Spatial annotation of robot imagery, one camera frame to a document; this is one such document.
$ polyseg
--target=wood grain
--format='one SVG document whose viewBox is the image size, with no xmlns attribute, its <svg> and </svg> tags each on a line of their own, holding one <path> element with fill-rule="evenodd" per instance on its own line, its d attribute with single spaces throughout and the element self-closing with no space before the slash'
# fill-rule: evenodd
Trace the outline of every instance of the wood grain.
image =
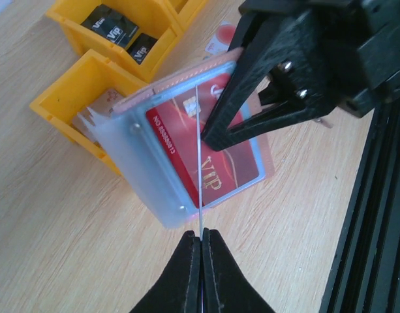
<svg viewBox="0 0 400 313">
<path fill-rule="evenodd" d="M 210 1 L 158 76 L 201 60 L 240 2 Z M 0 312 L 128 312 L 198 223 L 165 230 L 122 178 L 30 111 L 78 59 L 43 17 L 51 4 L 0 15 Z M 370 120 L 335 110 L 332 129 L 272 132 L 275 177 L 205 216 L 277 312 L 318 311 Z"/>
</svg>

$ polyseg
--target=light wood surface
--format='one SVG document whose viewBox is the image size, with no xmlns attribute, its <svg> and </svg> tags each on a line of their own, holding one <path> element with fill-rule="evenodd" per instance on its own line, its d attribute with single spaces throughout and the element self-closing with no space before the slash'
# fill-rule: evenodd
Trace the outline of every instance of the light wood surface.
<svg viewBox="0 0 400 313">
<path fill-rule="evenodd" d="M 201 60 L 240 0 L 210 1 L 159 76 Z M 0 312 L 128 312 L 185 230 L 165 230 L 132 188 L 29 103 L 78 57 L 43 17 L 52 0 L 0 15 Z M 335 110 L 272 132 L 276 175 L 205 216 L 277 312 L 317 312 L 371 115 Z"/>
</svg>

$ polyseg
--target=yellow plastic box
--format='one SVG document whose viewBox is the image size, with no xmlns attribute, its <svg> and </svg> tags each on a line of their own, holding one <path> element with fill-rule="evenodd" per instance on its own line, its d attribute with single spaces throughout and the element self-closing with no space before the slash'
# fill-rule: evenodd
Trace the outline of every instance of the yellow plastic box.
<svg viewBox="0 0 400 313">
<path fill-rule="evenodd" d="M 123 48 L 81 26 L 101 4 L 122 13 L 138 25 L 141 32 L 158 39 L 142 64 L 139 65 Z M 78 55 L 94 49 L 144 82 L 153 79 L 164 59 L 183 35 L 180 23 L 163 0 L 57 0 L 46 15 L 59 22 Z"/>
<path fill-rule="evenodd" d="M 124 97 L 146 86 L 109 58 L 89 50 L 62 77 L 36 98 L 30 108 L 120 174 L 110 157 L 72 126 L 72 119 L 107 89 L 114 88 Z"/>
<path fill-rule="evenodd" d="M 175 16 L 182 29 L 186 31 L 204 8 L 208 0 L 163 0 Z"/>
</svg>

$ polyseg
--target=red circle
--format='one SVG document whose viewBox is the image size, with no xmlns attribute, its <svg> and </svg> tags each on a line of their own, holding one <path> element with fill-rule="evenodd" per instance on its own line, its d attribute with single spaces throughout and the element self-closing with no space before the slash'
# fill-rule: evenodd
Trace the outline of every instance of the red circle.
<svg viewBox="0 0 400 313">
<path fill-rule="evenodd" d="M 221 25 L 216 32 L 216 37 L 222 44 L 229 45 L 233 39 L 235 31 L 236 27 L 234 25 Z"/>
</svg>

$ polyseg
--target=table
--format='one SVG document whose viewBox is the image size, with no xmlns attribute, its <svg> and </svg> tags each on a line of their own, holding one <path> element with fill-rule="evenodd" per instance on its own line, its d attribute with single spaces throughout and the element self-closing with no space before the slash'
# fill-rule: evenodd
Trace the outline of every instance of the table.
<svg viewBox="0 0 400 313">
<path fill-rule="evenodd" d="M 53 0 L 0 15 L 0 312 L 128 312 L 182 233 L 166 230 L 126 181 L 34 114 L 29 103 L 78 57 L 43 17 Z M 210 1 L 159 77 L 201 60 L 241 0 Z M 275 177 L 205 216 L 277 312 L 317 312 L 371 115 L 335 110 L 268 135 Z"/>
</svg>

